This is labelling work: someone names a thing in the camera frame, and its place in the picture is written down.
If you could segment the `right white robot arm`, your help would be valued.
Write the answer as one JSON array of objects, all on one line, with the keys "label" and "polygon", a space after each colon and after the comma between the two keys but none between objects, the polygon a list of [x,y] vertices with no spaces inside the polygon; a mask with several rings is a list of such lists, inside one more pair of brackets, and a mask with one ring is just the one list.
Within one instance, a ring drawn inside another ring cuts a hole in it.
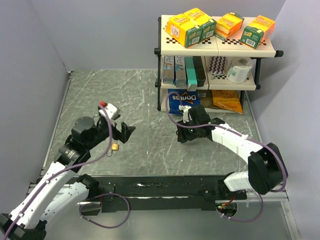
[{"label": "right white robot arm", "polygon": [[177,140],[180,143],[207,138],[220,144],[247,164],[247,170],[228,173],[218,187],[223,199],[230,199],[236,192],[254,190],[260,195],[273,192],[286,183],[288,171],[279,148],[272,142],[263,144],[234,130],[220,118],[210,118],[202,105],[179,105],[182,120],[177,122]]}]

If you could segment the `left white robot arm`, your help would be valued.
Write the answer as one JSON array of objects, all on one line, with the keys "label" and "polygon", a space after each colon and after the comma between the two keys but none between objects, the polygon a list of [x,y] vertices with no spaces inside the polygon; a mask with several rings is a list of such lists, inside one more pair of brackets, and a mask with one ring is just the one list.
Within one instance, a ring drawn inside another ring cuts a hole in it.
[{"label": "left white robot arm", "polygon": [[10,213],[0,215],[4,239],[43,240],[49,224],[68,207],[99,196],[99,182],[88,174],[78,175],[82,166],[90,164],[91,149],[106,139],[126,143],[136,128],[121,123],[121,130],[103,116],[80,117],[65,144],[40,182],[25,200]]}]

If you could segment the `small brass padlock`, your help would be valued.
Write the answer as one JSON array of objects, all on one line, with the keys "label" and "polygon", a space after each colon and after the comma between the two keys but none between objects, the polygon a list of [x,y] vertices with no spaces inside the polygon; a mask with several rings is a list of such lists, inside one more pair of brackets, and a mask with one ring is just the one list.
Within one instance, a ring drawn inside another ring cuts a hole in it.
[{"label": "small brass padlock", "polygon": [[118,151],[119,150],[119,144],[117,141],[113,141],[111,144],[110,149],[107,151],[106,156],[107,157],[111,157],[114,151]]}]

